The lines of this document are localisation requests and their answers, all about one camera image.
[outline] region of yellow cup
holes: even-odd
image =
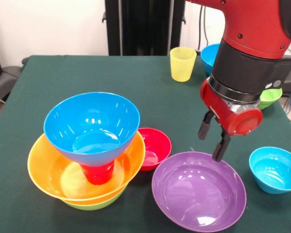
[[[196,59],[194,49],[176,47],[170,51],[171,77],[178,82],[188,81],[192,75]]]

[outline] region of green bowl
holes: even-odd
[[[274,102],[282,96],[282,89],[267,89],[262,92],[260,96],[259,109],[262,110],[271,106]]]
[[[86,211],[92,211],[92,210],[100,210],[102,208],[107,207],[108,205],[111,205],[113,202],[115,202],[120,195],[124,192],[125,189],[123,189],[122,192],[120,192],[119,194],[117,194],[115,197],[111,198],[110,200],[107,200],[105,202],[99,203],[99,204],[95,204],[95,205],[74,205],[71,203],[68,203],[64,200],[62,200],[64,203],[66,203],[67,205],[76,208],[78,210],[86,210]]]

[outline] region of bowl rim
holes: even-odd
[[[111,191],[111,192],[109,192],[109,193],[105,193],[105,194],[103,194],[103,195],[100,195],[100,196],[96,196],[96,197],[92,197],[92,198],[84,198],[84,199],[80,199],[80,198],[62,198],[62,197],[59,197],[59,196],[57,196],[57,195],[54,195],[54,194],[52,194],[52,193],[50,193],[50,192],[48,192],[47,190],[45,190],[45,189],[43,189],[36,181],[35,181],[35,179],[33,178],[33,176],[32,176],[32,173],[31,173],[31,169],[30,169],[30,159],[31,159],[31,153],[32,153],[32,151],[33,151],[33,148],[35,147],[35,145],[36,145],[36,143],[39,141],[39,139],[40,138],[42,138],[42,136],[44,135],[44,133],[43,134],[41,134],[40,136],[39,136],[39,138],[35,141],[35,143],[33,144],[33,146],[31,147],[31,149],[30,149],[30,152],[29,152],[29,156],[28,156],[28,159],[27,159],[27,171],[28,171],[28,174],[29,174],[29,177],[30,177],[30,179],[31,179],[31,181],[34,183],[34,185],[38,188],[38,189],[40,189],[42,192],[44,192],[45,194],[47,194],[47,195],[49,195],[49,196],[51,196],[51,197],[54,197],[54,198],[57,198],[57,199],[60,199],[60,200],[67,200],[67,201],[86,201],[86,200],[95,200],[95,199],[98,199],[98,198],[102,198],[102,197],[105,197],[105,196],[107,196],[107,195],[110,195],[110,194],[112,194],[112,193],[114,193],[114,192],[116,192],[116,191],[118,191],[119,189],[121,189],[121,188],[123,188],[123,187],[125,187],[125,186],[127,186],[129,183],[130,183],[130,181],[137,175],[137,173],[139,172],[139,170],[140,170],[140,168],[141,168],[141,166],[142,166],[142,163],[143,163],[143,161],[144,161],[144,159],[145,159],[145,153],[146,153],[146,146],[145,146],[145,142],[144,142],[144,140],[143,140],[143,138],[142,138],[142,136],[141,136],[141,134],[139,133],[139,132],[137,132],[136,133],[136,135],[139,135],[139,137],[141,138],[141,141],[142,141],[142,148],[143,148],[143,153],[142,153],[142,163],[140,163],[139,164],[139,166],[138,166],[138,168],[136,169],[136,171],[133,173],[133,175],[127,180],[127,182],[125,182],[125,183],[123,183],[121,186],[119,186],[119,187],[117,187],[116,189],[114,189],[113,191]]]
[[[261,100],[261,96],[262,96],[262,94],[263,94],[264,91],[273,91],[273,90],[279,91],[280,96],[278,98],[275,98],[273,100]],[[270,89],[266,89],[264,91],[261,93],[260,103],[270,103],[270,104],[272,104],[272,103],[276,102],[277,100],[279,100],[281,98],[281,96],[282,96],[282,93],[283,93],[282,88],[278,88],[278,89],[276,89],[276,88],[270,88]]]
[[[208,46],[204,47],[204,48],[202,49],[202,51],[200,52],[200,57],[201,57],[202,61],[205,62],[207,65],[209,65],[209,66],[211,66],[211,67],[212,67],[213,65],[210,64],[210,63],[209,63],[209,62],[204,58],[203,54],[207,52],[207,49],[206,49],[206,48],[217,47],[217,46],[218,46],[218,49],[219,49],[219,47],[220,47],[220,43],[216,43],[216,44],[208,45]]]
[[[167,134],[165,134],[163,131],[160,131],[160,130],[158,130],[158,129],[154,129],[154,128],[151,128],[151,127],[142,127],[142,128],[139,128],[138,131],[139,131],[139,130],[153,130],[153,131],[156,131],[156,132],[159,132],[159,133],[163,134],[163,135],[165,136],[165,138],[167,138],[167,140],[168,140],[168,145],[169,145],[170,149],[169,149],[169,152],[167,153],[166,157],[164,157],[161,161],[159,161],[159,162],[157,162],[157,163],[155,163],[155,164],[151,164],[151,165],[142,165],[141,167],[151,167],[151,166],[157,166],[157,165],[161,164],[163,161],[165,161],[165,160],[168,158],[168,156],[169,156],[170,153],[171,153],[171,150],[172,150],[172,143],[171,143],[170,138],[169,138],[169,137],[167,136]]]
[[[53,141],[48,137],[48,134],[46,133],[46,130],[45,130],[45,124],[46,124],[47,119],[49,118],[50,113],[53,111],[53,109],[55,109],[56,107],[58,107],[58,106],[59,106],[60,104],[62,104],[63,102],[66,102],[66,101],[71,100],[71,99],[73,99],[73,98],[77,98],[77,97],[79,97],[79,96],[89,95],[89,94],[107,94],[107,95],[117,96],[117,97],[119,97],[119,98],[121,98],[121,99],[124,99],[124,100],[128,101],[129,103],[131,103],[132,106],[133,106],[133,107],[135,108],[135,110],[137,111],[137,115],[138,115],[138,123],[137,123],[137,127],[136,127],[136,129],[133,131],[133,133],[132,133],[132,135],[131,135],[130,137],[128,137],[124,142],[121,142],[119,145],[117,145],[116,147],[112,148],[111,150],[104,150],[104,151],[95,152],[95,153],[76,153],[76,152],[73,152],[73,151],[70,151],[70,150],[65,150],[65,149],[63,149],[63,148],[61,148],[61,147],[55,145],[55,144],[53,143]],[[47,116],[45,117],[45,120],[44,120],[44,123],[43,123],[43,132],[44,132],[46,138],[48,139],[48,141],[49,141],[49,142],[50,142],[50,143],[51,143],[55,148],[57,148],[57,149],[59,149],[59,150],[61,150],[61,151],[63,151],[63,152],[66,152],[66,153],[72,153],[72,154],[77,154],[77,155],[84,155],[84,156],[86,156],[86,155],[95,155],[95,154],[101,154],[101,153],[109,152],[109,151],[115,150],[115,149],[117,149],[117,148],[123,146],[125,143],[127,143],[129,140],[131,140],[131,139],[135,136],[135,134],[136,134],[136,132],[137,132],[137,130],[138,130],[139,125],[140,125],[140,112],[139,112],[137,106],[136,106],[132,101],[130,101],[129,99],[127,99],[127,98],[125,98],[125,97],[123,97],[123,96],[121,96],[121,95],[118,95],[118,94],[109,93],[109,92],[99,92],[99,91],[98,91],[98,92],[86,92],[86,93],[77,94],[77,95],[71,96],[71,97],[69,97],[69,98],[67,98],[67,99],[64,99],[63,101],[61,101],[61,102],[59,102],[58,104],[56,104],[54,107],[52,107],[52,109],[48,112]]]
[[[184,153],[201,153],[201,154],[208,155],[208,156],[211,156],[211,157],[212,157],[211,154],[208,154],[208,153],[205,153],[205,152],[201,152],[201,151],[184,151],[184,152],[180,152],[180,153],[177,153],[177,154],[174,154],[174,155],[168,157],[167,159],[164,160],[164,162],[167,161],[167,160],[169,160],[169,159],[171,159],[171,158],[173,158],[174,156],[181,156],[181,155],[184,154]],[[216,232],[223,231],[223,230],[225,230],[225,229],[231,227],[232,225],[234,225],[234,224],[235,224],[235,223],[236,223],[236,222],[237,222],[237,221],[238,221],[238,220],[243,216],[243,213],[244,213],[244,211],[245,211],[245,209],[246,209],[246,205],[247,205],[247,192],[246,192],[246,188],[245,188],[245,186],[244,186],[244,183],[243,183],[242,178],[240,177],[240,175],[236,172],[236,170],[235,170],[235,169],[234,169],[230,164],[228,164],[228,163],[225,162],[224,160],[221,160],[220,163],[224,163],[224,164],[225,164],[226,166],[228,166],[232,171],[234,171],[234,172],[237,174],[237,176],[239,177],[239,179],[240,179],[240,181],[241,181],[242,189],[244,190],[244,205],[243,205],[243,209],[242,209],[242,211],[241,211],[241,214],[239,215],[239,217],[238,217],[238,218],[237,218],[233,223],[228,224],[228,226],[223,227],[223,228],[221,228],[221,229],[217,229],[217,230],[215,230]],[[214,232],[213,230],[210,230],[210,231],[203,231],[203,230],[200,230],[200,229],[199,229],[199,230],[197,231],[197,230],[194,229],[194,228],[184,227],[183,225],[180,225],[178,222],[176,222],[176,220],[175,220],[171,215],[169,215],[168,213],[165,213],[165,211],[163,211],[163,210],[161,209],[161,207],[160,207],[160,205],[158,204],[158,201],[157,201],[157,199],[156,199],[156,197],[155,197],[155,195],[154,195],[154,193],[153,193],[153,180],[154,180],[154,177],[155,177],[156,172],[158,171],[159,167],[162,166],[162,164],[163,164],[163,163],[161,163],[161,164],[160,164],[160,165],[155,169],[155,171],[154,171],[154,173],[153,173],[153,176],[152,176],[152,182],[151,182],[152,195],[153,195],[153,198],[154,198],[154,200],[155,200],[157,206],[159,207],[159,209],[160,209],[160,210],[164,213],[164,215],[165,215],[166,217],[168,217],[172,222],[174,222],[175,224],[179,225],[180,227],[182,227],[182,228],[184,228],[184,229],[187,229],[187,230],[189,230],[189,231],[193,231],[193,232],[201,232],[201,233],[211,233],[211,232]]]
[[[259,147],[259,148],[255,149],[255,150],[250,154],[250,156],[249,156],[249,167],[250,167],[250,170],[251,170],[252,174],[253,174],[253,175],[254,175],[254,176],[255,176],[255,177],[256,177],[256,178],[257,178],[261,183],[263,183],[263,184],[267,185],[268,187],[271,187],[271,188],[273,188],[273,189],[275,189],[275,190],[278,190],[278,191],[286,191],[286,192],[291,191],[291,188],[278,188],[278,187],[275,187],[275,186],[273,186],[273,185],[270,185],[270,184],[266,183],[265,181],[261,180],[261,179],[257,176],[257,174],[255,173],[255,171],[254,171],[253,168],[252,168],[251,158],[252,158],[252,155],[253,155],[256,151],[261,150],[261,149],[279,149],[279,150],[281,150],[281,151],[284,151],[284,152],[288,153],[289,155],[291,155],[291,152],[289,152],[289,151],[287,151],[287,150],[285,150],[285,149],[279,148],[279,147]]]
[[[117,195],[115,195],[114,197],[112,197],[112,198],[110,198],[109,200],[105,200],[105,201],[103,201],[103,202],[101,202],[101,203],[97,203],[97,204],[89,204],[89,205],[82,205],[82,204],[72,204],[72,203],[70,203],[70,201],[68,201],[68,200],[62,200],[62,199],[60,199],[61,201],[63,201],[64,203],[68,203],[69,205],[73,205],[73,206],[79,206],[79,207],[90,207],[90,206],[92,206],[92,207],[94,207],[94,206],[100,206],[100,205],[103,205],[103,204],[105,204],[105,203],[107,203],[107,202],[109,202],[109,201],[111,201],[111,200],[114,200],[114,201],[116,201],[116,199],[118,199],[123,193],[124,193],[124,191],[125,191],[125,189],[126,189],[126,187],[127,187],[127,185],[123,188],[123,190],[121,191],[121,192],[119,192]]]

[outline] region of dark green table cover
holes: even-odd
[[[153,172],[139,172],[115,203],[92,212],[47,196],[27,173],[28,153],[43,132],[48,111],[67,97],[91,91],[132,100],[140,110],[140,126],[167,133],[172,154],[212,153],[220,140],[220,127],[214,122],[205,141],[197,138],[206,112],[199,97],[205,78],[200,58],[186,83],[173,81],[169,66],[168,57],[32,56],[0,116],[0,232],[187,232],[155,204],[150,186]],[[264,193],[249,170],[250,153],[263,146],[291,152],[291,125],[279,103],[264,111],[264,121],[256,131],[233,137],[225,154],[224,160],[245,184],[247,207],[241,219],[224,232],[291,232],[291,193]]]

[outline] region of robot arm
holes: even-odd
[[[291,0],[191,2],[221,10],[226,19],[212,74],[200,90],[209,111],[198,133],[205,139],[215,117],[222,140],[213,159],[220,161],[230,136],[246,135],[261,123],[262,91],[280,88],[291,70],[291,58],[284,56],[291,43]]]

